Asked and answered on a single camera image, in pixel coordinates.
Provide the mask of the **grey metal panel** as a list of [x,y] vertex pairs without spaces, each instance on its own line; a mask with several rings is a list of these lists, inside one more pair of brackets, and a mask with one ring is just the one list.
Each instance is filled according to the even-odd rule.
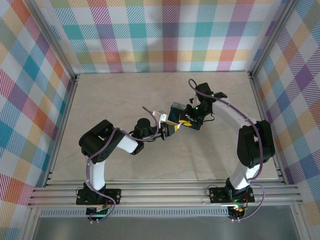
[[40,218],[32,240],[301,240],[292,223],[223,222],[218,217]]

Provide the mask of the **aluminium side rail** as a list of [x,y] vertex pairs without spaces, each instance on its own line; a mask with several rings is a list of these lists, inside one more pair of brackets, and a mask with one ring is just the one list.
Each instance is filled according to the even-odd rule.
[[[252,77],[252,74],[250,72],[248,72],[247,75],[248,75],[249,83],[250,83],[250,86],[251,86],[251,89],[252,89],[252,92],[253,92],[253,95],[255,98],[255,102],[256,102],[256,105],[258,108],[260,118],[262,120],[267,120],[268,117],[267,117],[266,111],[264,110],[263,102],[262,102],[262,99],[259,95],[259,91],[258,91],[258,88],[255,84],[254,78]],[[286,184],[288,184],[288,180],[287,180],[286,175],[283,173],[283,166],[282,166],[282,163],[279,158],[278,149],[277,149],[277,145],[276,145],[275,140],[273,140],[273,142],[274,142],[274,149],[275,149],[275,154],[273,156],[273,162],[274,162],[277,174],[278,174],[278,178],[282,179],[281,182],[286,185]]]
[[65,107],[65,111],[64,111],[64,113],[62,115],[63,118],[62,118],[62,121],[61,121],[60,129],[59,129],[59,131],[57,133],[57,140],[55,141],[54,149],[53,149],[52,155],[50,157],[50,160],[48,162],[48,168],[47,168],[47,170],[46,170],[46,172],[44,174],[44,179],[43,179],[43,181],[42,181],[42,183],[40,185],[42,188],[45,188],[47,186],[48,180],[51,179],[50,175],[54,171],[54,168],[55,168],[55,165],[56,165],[56,161],[57,161],[57,157],[58,157],[58,154],[59,154],[59,150],[60,150],[60,147],[61,147],[61,144],[62,144],[62,139],[63,139],[64,132],[65,132],[65,129],[66,129],[68,117],[69,117],[69,114],[70,114],[70,111],[71,111],[71,107],[72,107],[72,104],[73,104],[73,100],[74,100],[74,97],[75,97],[75,93],[76,93],[76,90],[77,90],[77,87],[78,87],[78,82],[79,82],[79,80],[76,78],[71,84],[69,98],[68,98],[68,101],[67,101],[67,104],[66,104],[66,107]]

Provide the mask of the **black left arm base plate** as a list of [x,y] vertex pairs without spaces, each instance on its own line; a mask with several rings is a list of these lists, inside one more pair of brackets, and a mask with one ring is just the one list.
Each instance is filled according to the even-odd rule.
[[[112,198],[116,205],[120,203],[121,191],[122,190],[118,188],[106,188],[100,190],[103,195]],[[113,203],[111,199],[102,196],[89,188],[79,188],[76,191],[76,196],[76,205],[110,205]]]

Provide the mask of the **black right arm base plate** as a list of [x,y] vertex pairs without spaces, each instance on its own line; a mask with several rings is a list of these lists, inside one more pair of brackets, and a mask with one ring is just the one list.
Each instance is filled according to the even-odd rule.
[[228,187],[211,187],[209,188],[210,203],[254,203],[255,196],[253,189],[247,186],[242,189],[233,190]]

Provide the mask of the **aluminium corner post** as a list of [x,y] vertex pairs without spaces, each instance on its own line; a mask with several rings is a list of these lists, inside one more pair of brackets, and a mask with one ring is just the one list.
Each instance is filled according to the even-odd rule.
[[262,43],[258,47],[252,63],[247,71],[248,76],[251,80],[255,79],[258,72],[262,68],[280,33],[282,32],[293,10],[299,2],[299,0],[282,1],[284,1],[284,3],[281,2],[277,11],[275,12],[274,18],[272,19],[270,25],[268,26],[268,29],[265,32],[266,35],[262,38]]
[[25,4],[27,5],[28,9],[30,10],[32,16],[34,17],[35,21],[39,25],[42,34],[46,38],[48,44],[53,49],[54,53],[56,54],[58,60],[60,61],[61,65],[66,70],[67,74],[70,76],[73,82],[77,81],[77,74],[74,72],[70,62],[68,61],[63,49],[58,43],[56,36],[48,22],[46,21],[43,13],[41,12],[38,4],[35,0],[24,0]]

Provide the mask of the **aluminium mounting rail frame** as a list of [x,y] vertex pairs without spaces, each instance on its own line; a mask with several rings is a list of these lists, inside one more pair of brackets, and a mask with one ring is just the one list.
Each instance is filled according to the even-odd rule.
[[[80,180],[49,180],[45,187],[36,187],[28,206],[37,208],[74,207]],[[209,187],[223,187],[224,180],[109,180],[107,188],[121,189],[121,207],[200,207],[209,206]],[[284,184],[280,179],[255,181],[252,184],[257,206],[302,204],[296,185]]]

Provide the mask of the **blue starry night painted box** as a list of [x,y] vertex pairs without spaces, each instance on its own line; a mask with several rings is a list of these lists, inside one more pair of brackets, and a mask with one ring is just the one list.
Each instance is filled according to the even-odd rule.
[[[186,105],[178,102],[174,102],[170,107],[170,112],[167,117],[168,121],[179,123],[180,117],[183,117],[185,115]],[[201,128],[201,125],[199,123],[192,122],[192,126],[185,126],[190,129],[194,129],[199,131]]]

